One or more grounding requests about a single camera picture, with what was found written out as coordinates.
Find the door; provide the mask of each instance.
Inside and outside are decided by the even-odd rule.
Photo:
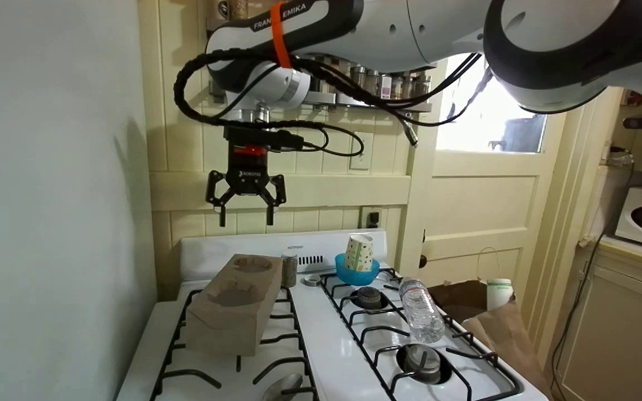
[[[441,114],[456,110],[452,96],[467,97],[480,77],[481,70],[452,87]],[[437,132],[428,199],[418,203],[425,284],[512,279],[522,301],[561,130],[563,115],[525,114],[495,83],[456,125]]]

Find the white stove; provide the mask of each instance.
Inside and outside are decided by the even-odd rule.
[[[181,296],[154,308],[118,401],[546,398],[449,319],[441,341],[414,346],[388,264],[363,292],[335,277],[332,260],[350,234],[358,231],[183,240]],[[385,234],[363,234],[384,260]],[[259,351],[235,359],[217,357],[184,329],[184,308],[234,253],[295,257],[299,264],[297,284],[276,296]]]

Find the burner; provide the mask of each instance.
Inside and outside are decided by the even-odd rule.
[[[439,385],[452,376],[452,366],[434,347],[410,344],[397,351],[397,366],[414,381]]]
[[[374,287],[360,287],[350,295],[350,301],[363,310],[385,310],[389,301]]]

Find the bottle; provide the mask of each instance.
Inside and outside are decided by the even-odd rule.
[[[437,344],[443,335],[443,320],[428,290],[418,281],[403,279],[399,295],[413,341]]]
[[[393,101],[403,101],[403,75],[393,75]]]
[[[380,74],[374,71],[374,70],[366,70],[366,92],[373,93],[373,96],[379,96],[380,92]]]
[[[358,87],[366,87],[366,67],[351,64],[350,67],[350,80],[357,83]]]
[[[428,74],[428,71],[422,71],[422,74],[417,74],[414,80],[413,80],[413,92],[410,92],[410,96],[413,96],[413,97],[418,97],[418,96],[425,96],[425,93],[429,93],[429,74]]]
[[[403,101],[413,97],[413,87],[414,87],[413,80],[414,80],[413,74],[403,74]]]
[[[379,77],[379,97],[389,101],[393,97],[393,75],[380,74]]]

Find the cable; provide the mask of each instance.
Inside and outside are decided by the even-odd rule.
[[[384,110],[388,112],[389,115],[395,115],[402,125],[403,125],[403,132],[410,140],[410,145],[417,145],[414,136],[413,136],[413,130],[408,130],[408,125],[422,125],[422,126],[439,126],[439,125],[445,125],[445,123],[452,123],[456,121],[467,107],[471,103],[480,96],[472,96],[467,101],[467,104],[456,114],[456,115],[449,115],[441,123],[422,123],[422,121],[414,121],[414,117],[408,117],[403,115],[402,112],[408,112],[410,107],[437,96],[439,92],[443,92],[445,87],[454,84],[481,56],[480,53],[471,53],[443,83],[439,83],[433,92],[428,92],[425,96],[417,96],[417,97],[406,97],[406,101],[384,101],[379,96],[373,96],[367,93],[366,90],[360,90],[357,83],[351,83],[348,75],[342,75],[340,71],[332,70],[329,64],[326,63],[319,63],[319,61],[310,61],[310,58],[295,58],[291,61],[291,67],[299,70],[299,71],[308,71],[310,75],[319,77],[319,80],[326,80],[327,84],[337,87],[338,92],[357,97],[357,101],[363,101],[366,104],[373,104],[377,110]],[[184,97],[184,87],[190,83],[190,77],[214,64],[214,63],[222,63],[222,61],[254,61],[254,63],[270,63],[272,67],[264,70],[260,75],[256,75],[235,97],[232,104],[228,104],[220,114],[214,114],[214,115],[204,115],[200,112],[195,112],[188,97]],[[264,75],[270,75],[273,70],[279,70],[279,64],[273,63],[273,56],[270,52],[250,52],[250,48],[228,48],[228,52],[214,52],[214,53],[198,53],[195,58],[192,58],[175,75],[175,83],[174,83],[174,103],[179,104],[179,110],[192,117],[192,121],[198,121],[203,125],[217,125],[217,126],[256,126],[256,130],[315,130],[315,132],[321,132],[324,136],[327,136],[329,132],[338,132],[338,134],[345,134],[350,136],[355,143],[358,143],[358,151],[351,151],[351,154],[342,154],[342,151],[329,151],[327,149],[327,140],[324,146],[319,145],[312,145],[312,143],[305,143],[305,146],[310,151],[326,151],[326,154],[332,154],[332,155],[358,155],[363,154],[363,140],[345,130],[345,126],[337,126],[337,125],[326,125],[326,123],[315,123],[315,121],[276,121],[276,123],[242,123],[242,121],[224,121],[222,115],[229,114]]]
[[[575,295],[575,299],[572,299],[572,302],[570,302],[568,315],[565,315],[565,323],[563,323],[561,336],[560,336],[560,341],[555,344],[555,347],[553,347],[553,351],[551,351],[551,387],[558,389],[558,398],[561,398],[561,401],[565,401],[565,396],[563,396],[561,385],[558,383],[558,379],[560,379],[560,376],[558,376],[558,369],[560,369],[561,355],[563,355],[563,347],[565,347],[565,341],[568,341],[568,329],[570,329],[570,325],[572,325],[575,312],[578,312],[579,306],[582,306],[582,299],[584,299],[584,292],[585,292],[585,283],[588,283],[591,271],[593,271],[593,267],[595,267],[595,257],[598,257],[598,250],[599,250],[604,235],[607,235],[607,230],[598,235],[598,240],[595,240],[595,244],[593,244],[593,250],[591,250],[591,257],[588,257],[588,262],[585,262],[585,269],[584,269],[579,290],[578,290],[578,295]]]

